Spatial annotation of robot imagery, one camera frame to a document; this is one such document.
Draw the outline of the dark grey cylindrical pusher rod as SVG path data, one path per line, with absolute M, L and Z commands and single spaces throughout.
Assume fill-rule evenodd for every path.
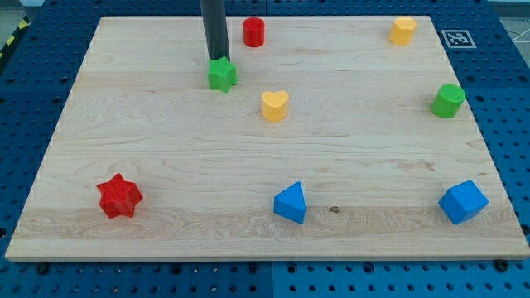
M 230 60 L 224 0 L 200 0 L 209 58 Z

